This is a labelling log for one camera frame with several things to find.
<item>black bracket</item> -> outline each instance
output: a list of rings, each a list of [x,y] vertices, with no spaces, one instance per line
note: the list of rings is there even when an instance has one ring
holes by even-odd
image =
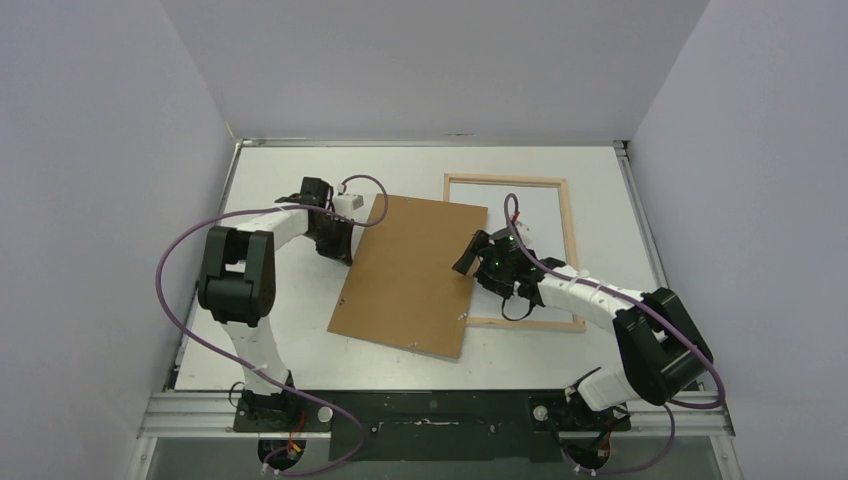
[[[712,352],[677,294],[659,288],[644,294],[642,301],[713,361]],[[706,371],[701,361],[670,334],[665,341],[658,341],[654,332],[663,331],[663,327],[635,306],[618,312],[613,327],[627,381],[648,403],[665,404]]]
[[[228,266],[244,261],[244,273]],[[256,327],[274,306],[274,234],[215,226],[206,234],[197,301],[221,323]]]

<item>wooden frame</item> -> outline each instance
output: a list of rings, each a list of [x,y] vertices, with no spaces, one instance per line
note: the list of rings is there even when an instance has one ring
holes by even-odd
[[[568,199],[568,183],[564,178],[522,177],[515,175],[485,175],[479,173],[446,173],[442,200],[450,201],[451,183],[472,183],[475,185],[515,185],[521,187],[556,188],[559,194],[559,209],[562,214],[562,240],[568,264],[580,269],[577,261],[577,242],[574,240],[574,227],[571,221],[571,203]],[[512,329],[544,329],[555,331],[585,332],[586,322],[577,315],[572,322],[551,322],[547,320],[521,320],[510,322],[500,318],[468,317],[467,325],[490,325]]]

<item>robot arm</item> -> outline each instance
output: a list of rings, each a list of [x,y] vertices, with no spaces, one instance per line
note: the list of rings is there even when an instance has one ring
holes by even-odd
[[[286,203],[332,207],[351,218],[362,196],[343,194],[317,178],[304,178],[300,192],[278,199]],[[300,235],[315,240],[319,255],[352,262],[353,225],[325,213],[280,210],[235,227],[212,227],[206,237],[198,286],[198,301],[210,310],[233,341],[236,354],[273,378],[289,378],[280,358],[268,313],[276,295],[274,252]],[[257,400],[280,393],[280,388],[244,369],[245,390]]]
[[[520,223],[516,223],[516,227],[527,244],[526,227]],[[555,258],[544,258],[540,262],[573,280],[568,282],[537,269],[507,229],[492,235],[477,231],[453,269],[463,275],[473,275],[484,288],[504,299],[518,295],[530,301],[531,310],[534,306],[567,310],[615,335],[622,365],[589,372],[567,388],[570,405],[578,409],[585,406],[592,412],[639,398],[663,405],[706,371],[692,352],[667,335],[655,320],[604,291],[611,289],[641,299],[712,361],[706,342],[671,290],[660,288],[650,293],[626,290],[587,277]]]

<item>gray wall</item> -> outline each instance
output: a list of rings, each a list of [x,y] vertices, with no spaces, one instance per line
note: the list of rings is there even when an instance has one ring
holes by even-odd
[[[631,156],[746,478],[845,478],[848,3],[712,0]]]
[[[707,0],[163,0],[236,136],[632,138]]]
[[[232,140],[159,2],[21,0],[0,2],[0,152],[0,476],[122,478],[177,341],[156,262],[215,209]]]

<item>brown cardboard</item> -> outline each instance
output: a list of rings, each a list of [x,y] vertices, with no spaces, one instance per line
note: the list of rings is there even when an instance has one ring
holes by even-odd
[[[377,195],[370,220],[383,208]],[[474,278],[451,267],[485,207],[389,195],[385,220],[362,233],[329,332],[459,358]]]

